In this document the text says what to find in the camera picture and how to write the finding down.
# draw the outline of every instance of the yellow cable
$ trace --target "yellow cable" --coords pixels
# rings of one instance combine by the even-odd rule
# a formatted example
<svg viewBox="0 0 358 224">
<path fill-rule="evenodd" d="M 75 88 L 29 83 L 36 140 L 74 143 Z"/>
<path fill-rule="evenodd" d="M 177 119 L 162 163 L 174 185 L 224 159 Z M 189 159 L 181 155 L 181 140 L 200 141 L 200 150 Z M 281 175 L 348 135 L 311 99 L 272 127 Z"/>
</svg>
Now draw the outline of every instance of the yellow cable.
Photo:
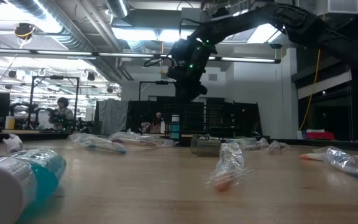
<svg viewBox="0 0 358 224">
<path fill-rule="evenodd" d="M 35 29 L 35 27 L 30 32 L 28 32 L 26 34 L 16 34 L 16 27 L 15 27 L 14 32 L 15 32 L 16 37 L 26 37 L 26 39 L 27 39 L 27 36 L 32 34 L 34 32 L 34 29 Z"/>
<path fill-rule="evenodd" d="M 324 14 L 323 14 L 323 20 L 326 18 L 326 14 L 327 14 L 327 4 L 326 4 L 326 8 L 325 8 Z M 313 88 L 311 89 L 311 94 L 310 94 L 310 97 L 309 97 L 308 107 L 307 107 L 307 109 L 306 109 L 306 113 L 305 113 L 305 116 L 303 117 L 302 125 L 300 126 L 299 131 L 302 131 L 303 125 L 305 125 L 305 121 L 306 121 L 306 118 L 307 118 L 308 113 L 309 113 L 309 108 L 310 108 L 310 104 L 311 104 L 311 99 L 312 99 L 313 94 L 314 94 L 314 88 L 315 88 L 315 86 L 316 86 L 316 81 L 317 81 L 317 76 L 318 76 L 318 67 L 319 67 L 319 65 L 320 65 L 320 55 L 321 55 L 321 49 L 318 49 L 317 64 L 316 64 L 316 74 L 314 75 Z"/>
</svg>

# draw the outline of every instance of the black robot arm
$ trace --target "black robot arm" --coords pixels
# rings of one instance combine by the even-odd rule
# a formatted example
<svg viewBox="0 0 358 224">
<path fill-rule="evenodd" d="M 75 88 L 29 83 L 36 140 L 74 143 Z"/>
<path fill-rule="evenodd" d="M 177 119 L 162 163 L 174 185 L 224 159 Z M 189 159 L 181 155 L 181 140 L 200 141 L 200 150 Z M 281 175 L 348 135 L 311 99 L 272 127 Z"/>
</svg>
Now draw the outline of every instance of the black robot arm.
<svg viewBox="0 0 358 224">
<path fill-rule="evenodd" d="M 269 23 L 296 44 L 321 49 L 358 69 L 358 43 L 331 30 L 318 16 L 296 6 L 269 3 L 236 17 L 201 24 L 187 40 L 176 42 L 170 55 L 176 62 L 167 76 L 176 80 L 176 98 L 188 102 L 206 94 L 200 78 L 215 45 L 226 37 Z"/>
</svg>

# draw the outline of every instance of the ceiling light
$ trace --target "ceiling light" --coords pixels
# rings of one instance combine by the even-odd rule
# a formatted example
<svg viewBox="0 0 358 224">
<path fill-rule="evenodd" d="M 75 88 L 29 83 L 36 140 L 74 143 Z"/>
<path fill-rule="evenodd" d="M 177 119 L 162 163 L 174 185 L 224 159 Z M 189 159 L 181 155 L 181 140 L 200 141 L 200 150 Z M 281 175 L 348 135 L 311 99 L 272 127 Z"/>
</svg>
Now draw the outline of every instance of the ceiling light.
<svg viewBox="0 0 358 224">
<path fill-rule="evenodd" d="M 60 91 L 60 88 L 59 88 L 59 87 L 53 86 L 53 85 L 49 85 L 49 86 L 47 87 L 47 89 L 48 89 L 49 91 Z"/>
<path fill-rule="evenodd" d="M 150 29 L 121 29 L 111 28 L 114 35 L 122 40 L 156 40 L 154 30 Z"/>
<path fill-rule="evenodd" d="M 276 33 L 277 29 L 270 24 L 264 24 L 258 26 L 252 36 L 249 38 L 247 43 L 249 44 L 263 44 L 266 41 L 273 41 L 272 37 Z"/>
<path fill-rule="evenodd" d="M 30 54 L 30 50 L 0 49 L 0 53 L 8 53 L 8 54 Z"/>
<path fill-rule="evenodd" d="M 193 31 L 191 30 L 183 30 L 180 33 L 178 30 L 163 30 L 161 34 L 158 36 L 158 39 L 165 42 L 175 42 L 178 41 L 180 38 L 187 39 L 189 35 L 191 35 Z"/>
<path fill-rule="evenodd" d="M 274 63 L 275 59 L 265 58 L 240 58 L 240 57 L 222 57 L 222 61 L 225 62 L 260 62 L 260 63 Z"/>
<path fill-rule="evenodd" d="M 246 13 L 246 12 L 248 12 L 248 9 L 244 9 L 244 10 L 238 11 L 238 12 L 236 12 L 236 13 L 233 14 L 233 17 L 239 16 L 239 15 L 244 14 L 244 13 Z"/>
<path fill-rule="evenodd" d="M 47 55 L 80 55 L 80 56 L 90 56 L 91 52 L 70 52 L 70 51 L 55 51 L 55 50 L 39 50 L 40 54 Z"/>
<path fill-rule="evenodd" d="M 153 58 L 153 54 L 132 54 L 132 53 L 99 53 L 100 56 L 132 57 L 132 58 Z"/>
</svg>

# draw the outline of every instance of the seated person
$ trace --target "seated person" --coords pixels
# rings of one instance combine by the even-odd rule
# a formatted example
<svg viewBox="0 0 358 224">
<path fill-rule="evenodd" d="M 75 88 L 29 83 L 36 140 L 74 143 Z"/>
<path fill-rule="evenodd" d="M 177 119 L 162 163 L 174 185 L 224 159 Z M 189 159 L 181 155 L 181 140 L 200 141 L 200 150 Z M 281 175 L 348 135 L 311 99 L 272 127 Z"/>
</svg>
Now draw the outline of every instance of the seated person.
<svg viewBox="0 0 358 224">
<path fill-rule="evenodd" d="M 159 133 L 161 131 L 161 121 L 162 116 L 161 113 L 158 112 L 155 114 L 155 118 L 152 123 L 149 122 L 143 122 L 141 124 L 142 126 L 142 132 L 143 133 Z"/>
<path fill-rule="evenodd" d="M 56 120 L 56 117 L 64 120 L 71 120 L 74 118 L 72 110 L 68 109 L 68 99 L 61 97 L 57 101 L 58 108 L 54 112 L 55 114 L 50 114 L 49 123 L 53 124 L 53 128 L 56 130 L 63 130 L 63 123 Z"/>
</svg>

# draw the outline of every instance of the wooden tabletop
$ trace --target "wooden tabletop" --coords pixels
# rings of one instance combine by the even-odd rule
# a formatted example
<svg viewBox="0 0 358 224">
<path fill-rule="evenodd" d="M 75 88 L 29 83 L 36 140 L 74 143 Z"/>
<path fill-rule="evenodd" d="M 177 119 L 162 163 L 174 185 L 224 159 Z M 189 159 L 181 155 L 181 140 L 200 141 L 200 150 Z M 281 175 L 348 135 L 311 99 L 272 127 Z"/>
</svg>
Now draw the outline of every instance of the wooden tabletop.
<svg viewBox="0 0 358 224">
<path fill-rule="evenodd" d="M 67 169 L 56 193 L 18 223 L 358 223 L 358 178 L 299 160 L 310 147 L 245 152 L 255 171 L 226 193 L 204 184 L 218 158 L 188 148 L 119 155 L 67 140 L 25 147 L 59 152 Z"/>
</svg>

